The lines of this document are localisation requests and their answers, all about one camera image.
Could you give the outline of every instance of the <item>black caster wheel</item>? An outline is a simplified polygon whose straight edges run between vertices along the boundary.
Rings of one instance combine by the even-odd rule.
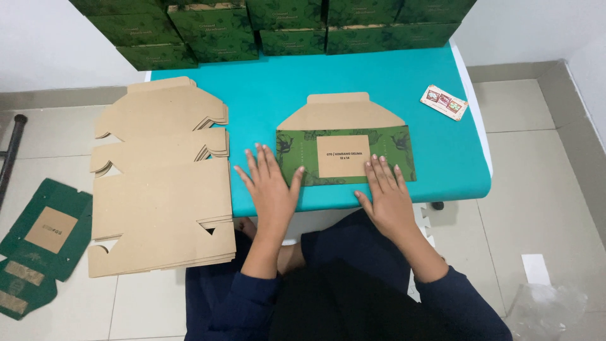
[[[436,211],[441,211],[444,209],[444,202],[436,201],[435,203],[431,203],[431,207]]]

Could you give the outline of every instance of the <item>navy blue sleeve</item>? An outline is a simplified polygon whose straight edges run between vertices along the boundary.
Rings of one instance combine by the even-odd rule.
[[[462,340],[511,341],[511,332],[494,309],[471,285],[467,276],[450,266],[443,278],[415,280],[421,304]]]
[[[215,307],[205,340],[267,340],[279,278],[266,280],[238,272],[231,291]]]

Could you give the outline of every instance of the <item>plastic bag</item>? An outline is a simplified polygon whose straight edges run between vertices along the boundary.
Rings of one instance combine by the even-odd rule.
[[[587,295],[560,286],[521,285],[505,324],[516,341],[552,341],[577,323],[587,307]]]

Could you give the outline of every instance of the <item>turquoise table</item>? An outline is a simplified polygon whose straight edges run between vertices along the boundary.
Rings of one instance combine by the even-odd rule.
[[[244,169],[244,149],[254,149],[255,142],[274,149],[276,127],[305,105],[308,95],[368,92],[371,101],[400,116],[410,127],[417,181],[407,186],[413,202],[481,198],[491,184],[481,116],[478,121],[468,108],[457,122],[419,102],[430,84],[461,99],[467,98],[465,90],[473,94],[471,84],[464,87],[461,81],[464,66],[455,56],[460,59],[449,44],[438,49],[338,56],[262,56],[258,61],[154,71],[150,79],[188,76],[223,100],[229,107],[229,159],[232,166]],[[470,100],[470,107],[477,107],[473,102],[471,105]],[[356,189],[370,193],[367,184],[303,187],[297,211],[359,206],[353,195]],[[250,195],[233,169],[231,200],[235,217],[256,215]]]

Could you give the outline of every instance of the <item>black metal pole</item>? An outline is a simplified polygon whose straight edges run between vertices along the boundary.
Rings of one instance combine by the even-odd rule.
[[[11,135],[10,142],[8,143],[8,150],[6,152],[0,152],[0,155],[4,156],[2,171],[0,171],[0,209],[4,202],[8,180],[10,179],[10,174],[13,172],[13,166],[17,159],[17,151],[19,150],[19,143],[21,143],[23,128],[26,123],[27,117],[24,115],[19,114],[15,116],[15,127],[13,128],[13,135]]]

